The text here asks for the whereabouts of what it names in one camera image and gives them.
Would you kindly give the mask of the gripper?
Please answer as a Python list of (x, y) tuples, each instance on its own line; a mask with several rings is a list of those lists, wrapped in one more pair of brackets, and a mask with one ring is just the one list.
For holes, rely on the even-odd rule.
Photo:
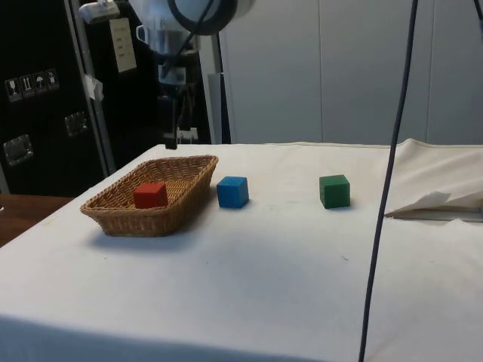
[[(176, 94), (198, 82), (198, 51), (185, 51), (179, 57), (155, 54), (156, 76), (160, 95)], [(158, 96), (157, 114), (166, 149), (177, 149), (176, 100)]]

